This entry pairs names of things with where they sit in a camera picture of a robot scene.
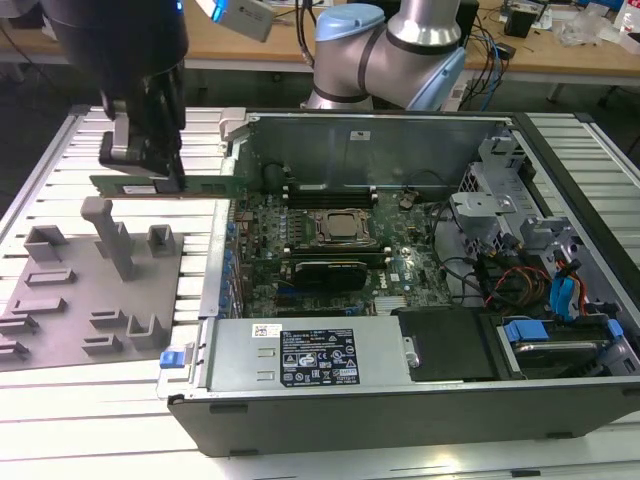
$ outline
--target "blue latch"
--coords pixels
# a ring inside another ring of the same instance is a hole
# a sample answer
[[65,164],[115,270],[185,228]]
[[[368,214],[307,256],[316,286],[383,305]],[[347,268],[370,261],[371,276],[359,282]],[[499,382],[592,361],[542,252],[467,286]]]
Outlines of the blue latch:
[[510,343],[549,340],[542,320],[512,320],[504,327]]
[[575,287],[576,282],[571,277],[556,275],[553,282],[551,282],[551,295],[549,298],[551,310],[556,315],[561,316],[565,322],[574,320],[569,314],[569,305],[571,304]]
[[160,368],[182,368],[185,365],[186,352],[165,350],[160,354]]
[[613,335],[613,338],[624,337],[624,332],[622,331],[622,327],[620,326],[620,323],[618,323],[617,320],[609,319],[607,321],[607,326],[609,327],[609,331],[611,332],[611,335]]

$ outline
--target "white sticker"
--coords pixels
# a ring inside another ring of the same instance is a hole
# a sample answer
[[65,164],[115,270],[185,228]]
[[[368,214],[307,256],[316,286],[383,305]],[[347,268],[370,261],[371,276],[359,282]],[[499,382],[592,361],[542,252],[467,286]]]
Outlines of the white sticker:
[[253,338],[280,338],[281,323],[254,323],[251,329]]
[[354,130],[351,132],[349,139],[352,141],[363,141],[368,142],[371,140],[371,132],[363,131],[363,130]]
[[155,195],[156,187],[153,185],[123,185],[122,191],[127,195]]

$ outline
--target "warning label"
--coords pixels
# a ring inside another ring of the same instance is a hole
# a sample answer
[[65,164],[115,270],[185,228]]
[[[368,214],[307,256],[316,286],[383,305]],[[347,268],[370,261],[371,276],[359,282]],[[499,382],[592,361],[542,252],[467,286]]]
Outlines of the warning label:
[[360,383],[353,330],[282,331],[280,352],[285,387]]

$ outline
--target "electronic device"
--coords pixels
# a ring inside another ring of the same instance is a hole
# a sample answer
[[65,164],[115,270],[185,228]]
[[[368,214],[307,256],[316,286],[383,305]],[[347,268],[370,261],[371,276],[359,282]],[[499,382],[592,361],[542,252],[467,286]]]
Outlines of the electronic device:
[[527,38],[531,25],[538,19],[538,11],[531,5],[512,4],[507,11],[505,35]]
[[639,410],[640,271],[550,147],[582,123],[552,117],[223,111],[246,193],[216,204],[201,323],[158,386],[199,450],[570,438]]

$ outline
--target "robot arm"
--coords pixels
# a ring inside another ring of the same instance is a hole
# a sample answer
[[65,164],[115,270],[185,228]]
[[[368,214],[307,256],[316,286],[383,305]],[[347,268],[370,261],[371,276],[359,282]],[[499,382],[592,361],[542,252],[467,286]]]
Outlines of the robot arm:
[[69,62],[92,76],[115,121],[100,163],[180,189],[185,126],[180,0],[41,0]]
[[410,110],[438,109],[464,68],[459,3],[402,0],[386,25],[372,5],[323,12],[307,108],[370,109],[374,95]]

